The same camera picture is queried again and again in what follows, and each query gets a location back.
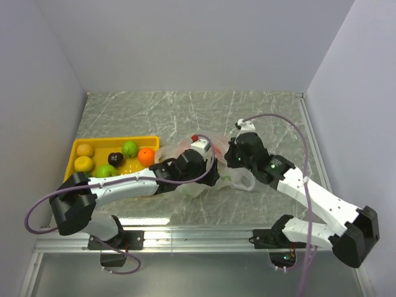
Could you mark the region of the red fruit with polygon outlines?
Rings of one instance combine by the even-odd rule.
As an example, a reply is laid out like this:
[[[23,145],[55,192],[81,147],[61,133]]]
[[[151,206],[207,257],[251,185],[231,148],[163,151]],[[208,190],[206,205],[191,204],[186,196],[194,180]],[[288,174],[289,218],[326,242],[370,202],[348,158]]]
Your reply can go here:
[[[215,156],[219,161],[225,161],[224,154],[218,147],[215,147]]]

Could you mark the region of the light green fruit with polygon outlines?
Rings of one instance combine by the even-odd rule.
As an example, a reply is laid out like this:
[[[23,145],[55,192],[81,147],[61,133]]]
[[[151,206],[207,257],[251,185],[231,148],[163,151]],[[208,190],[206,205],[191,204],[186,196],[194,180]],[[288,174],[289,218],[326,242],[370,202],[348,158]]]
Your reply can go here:
[[[139,146],[132,140],[125,142],[121,148],[121,153],[126,158],[134,158],[139,152]]]

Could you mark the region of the dark maroon fruit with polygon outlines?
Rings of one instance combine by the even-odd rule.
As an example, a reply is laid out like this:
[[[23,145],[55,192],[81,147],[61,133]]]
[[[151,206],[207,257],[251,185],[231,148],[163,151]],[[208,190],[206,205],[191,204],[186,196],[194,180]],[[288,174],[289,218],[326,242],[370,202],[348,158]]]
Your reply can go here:
[[[124,155],[121,152],[112,152],[108,155],[108,164],[113,167],[120,167],[124,164]]]

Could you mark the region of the green apple fruit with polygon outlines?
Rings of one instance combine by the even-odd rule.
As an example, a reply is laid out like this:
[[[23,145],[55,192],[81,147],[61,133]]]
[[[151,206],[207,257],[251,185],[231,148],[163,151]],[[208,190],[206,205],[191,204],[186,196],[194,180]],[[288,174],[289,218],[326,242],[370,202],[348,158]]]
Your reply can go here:
[[[110,164],[101,165],[95,169],[96,178],[109,178],[118,175],[118,170]]]

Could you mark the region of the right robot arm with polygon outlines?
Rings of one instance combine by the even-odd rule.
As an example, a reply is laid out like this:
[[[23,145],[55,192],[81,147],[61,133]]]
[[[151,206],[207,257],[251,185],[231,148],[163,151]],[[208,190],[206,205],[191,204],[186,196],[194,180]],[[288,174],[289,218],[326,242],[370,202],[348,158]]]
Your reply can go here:
[[[270,230],[254,230],[257,249],[275,249],[307,244],[331,249],[345,265],[358,268],[380,238],[377,212],[359,208],[318,185],[291,161],[270,154],[255,132],[229,141],[225,160],[230,168],[245,168],[256,180],[310,208],[322,223],[309,223],[292,215],[281,216]]]

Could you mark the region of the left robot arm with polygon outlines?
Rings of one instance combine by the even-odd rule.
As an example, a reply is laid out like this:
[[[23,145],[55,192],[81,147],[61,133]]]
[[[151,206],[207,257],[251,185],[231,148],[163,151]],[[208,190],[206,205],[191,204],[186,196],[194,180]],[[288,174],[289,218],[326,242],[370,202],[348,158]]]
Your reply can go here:
[[[215,156],[204,157],[188,149],[178,158],[124,176],[87,178],[83,173],[74,173],[49,204],[61,236],[83,232],[102,245],[117,249],[126,239],[119,218],[96,213],[96,209],[127,198],[173,192],[192,183],[214,186],[219,177]]]

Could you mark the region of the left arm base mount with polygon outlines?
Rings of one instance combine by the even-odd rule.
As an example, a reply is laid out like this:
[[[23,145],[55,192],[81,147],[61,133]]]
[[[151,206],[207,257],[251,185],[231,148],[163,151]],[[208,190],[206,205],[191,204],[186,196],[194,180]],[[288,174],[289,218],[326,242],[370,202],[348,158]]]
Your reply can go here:
[[[121,239],[102,242],[91,235],[88,240],[89,251],[100,252],[100,264],[104,268],[121,268],[126,264],[129,252],[141,251],[144,246],[144,231],[125,231]]]

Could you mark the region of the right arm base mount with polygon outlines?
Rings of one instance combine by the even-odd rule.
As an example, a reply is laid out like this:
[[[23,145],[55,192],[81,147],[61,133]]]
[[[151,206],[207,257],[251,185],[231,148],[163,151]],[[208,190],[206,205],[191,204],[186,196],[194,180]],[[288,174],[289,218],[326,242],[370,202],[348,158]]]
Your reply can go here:
[[[296,267],[296,250],[306,247],[305,243],[290,241],[281,232],[272,229],[253,229],[248,241],[254,249],[268,250],[270,264],[275,270],[282,269],[284,272]]]

